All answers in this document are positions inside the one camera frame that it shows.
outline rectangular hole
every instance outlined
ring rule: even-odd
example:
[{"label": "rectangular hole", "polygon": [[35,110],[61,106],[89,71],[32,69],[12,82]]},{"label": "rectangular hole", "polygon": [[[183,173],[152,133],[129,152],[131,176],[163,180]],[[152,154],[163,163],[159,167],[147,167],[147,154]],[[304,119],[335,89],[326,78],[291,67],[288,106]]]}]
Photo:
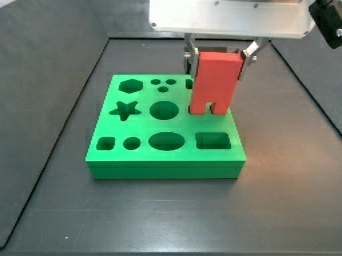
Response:
[{"label": "rectangular hole", "polygon": [[112,150],[115,146],[115,138],[113,137],[101,137],[97,140],[96,149],[97,150]]},{"label": "rectangular hole", "polygon": [[198,149],[231,149],[230,136],[224,132],[198,132]]}]

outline large circular hole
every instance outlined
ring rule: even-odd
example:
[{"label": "large circular hole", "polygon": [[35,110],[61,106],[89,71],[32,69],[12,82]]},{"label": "large circular hole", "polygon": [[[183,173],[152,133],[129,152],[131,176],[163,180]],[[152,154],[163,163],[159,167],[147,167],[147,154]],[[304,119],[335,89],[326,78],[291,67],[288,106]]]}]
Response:
[{"label": "large circular hole", "polygon": [[160,84],[160,80],[159,80],[159,79],[153,79],[153,80],[151,80],[151,84],[153,84],[153,85]]},{"label": "large circular hole", "polygon": [[128,150],[135,150],[140,147],[140,140],[136,137],[131,137],[124,140],[123,146]]},{"label": "large circular hole", "polygon": [[169,101],[159,101],[149,108],[149,114],[155,119],[169,120],[179,113],[179,108],[175,103]]},{"label": "large circular hole", "polygon": [[173,80],[173,79],[168,79],[168,80],[165,80],[165,83],[167,83],[167,84],[169,84],[169,85],[172,85],[172,84],[175,84],[175,83],[176,83],[176,80]]},{"label": "large circular hole", "polygon": [[160,87],[157,88],[157,91],[159,91],[159,92],[168,92],[168,88],[167,88],[165,86],[160,86]]},{"label": "large circular hole", "polygon": [[160,132],[151,136],[148,143],[157,150],[171,151],[181,148],[185,140],[177,133]]}]

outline hexagonal hole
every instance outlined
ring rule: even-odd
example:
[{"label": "hexagonal hole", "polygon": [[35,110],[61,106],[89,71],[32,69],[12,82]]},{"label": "hexagonal hole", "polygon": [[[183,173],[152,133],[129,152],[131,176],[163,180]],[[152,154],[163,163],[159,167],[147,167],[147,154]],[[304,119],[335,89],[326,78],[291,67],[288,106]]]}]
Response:
[{"label": "hexagonal hole", "polygon": [[143,89],[143,82],[135,79],[123,81],[119,85],[119,90],[125,93],[135,93]]}]

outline green shape sorter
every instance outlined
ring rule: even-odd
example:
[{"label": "green shape sorter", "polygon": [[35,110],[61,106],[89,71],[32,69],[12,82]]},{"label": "green shape sorter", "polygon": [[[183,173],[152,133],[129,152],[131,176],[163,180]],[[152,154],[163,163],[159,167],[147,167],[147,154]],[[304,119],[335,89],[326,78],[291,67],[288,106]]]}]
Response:
[{"label": "green shape sorter", "polygon": [[115,75],[85,161],[95,179],[238,178],[231,112],[190,115],[188,75]]}]

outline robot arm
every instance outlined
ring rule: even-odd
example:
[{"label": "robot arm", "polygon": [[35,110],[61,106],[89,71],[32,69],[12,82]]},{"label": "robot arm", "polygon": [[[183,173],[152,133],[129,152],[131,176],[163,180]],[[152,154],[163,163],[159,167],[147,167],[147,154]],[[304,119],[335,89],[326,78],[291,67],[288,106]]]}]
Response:
[{"label": "robot arm", "polygon": [[[299,39],[314,20],[328,45],[342,44],[342,0],[149,0],[149,24],[156,31],[184,33],[185,70],[194,79],[191,114],[224,115],[246,67],[270,38]],[[255,38],[247,49],[210,52],[195,46],[195,34]]]}]

